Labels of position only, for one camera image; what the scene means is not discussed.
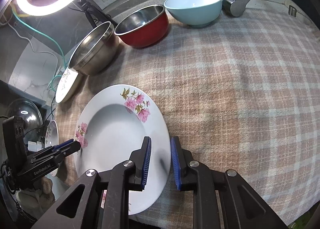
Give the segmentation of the left gloved hand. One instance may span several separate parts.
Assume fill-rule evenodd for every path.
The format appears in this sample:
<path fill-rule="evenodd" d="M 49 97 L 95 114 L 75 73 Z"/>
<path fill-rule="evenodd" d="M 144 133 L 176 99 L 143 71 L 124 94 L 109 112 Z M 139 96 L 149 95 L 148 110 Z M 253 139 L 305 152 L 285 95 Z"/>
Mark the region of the left gloved hand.
<path fill-rule="evenodd" d="M 16 199 L 21 208 L 32 217 L 39 219 L 55 202 L 53 194 L 53 182 L 47 177 L 37 182 L 39 188 L 20 190 L 16 193 Z"/>

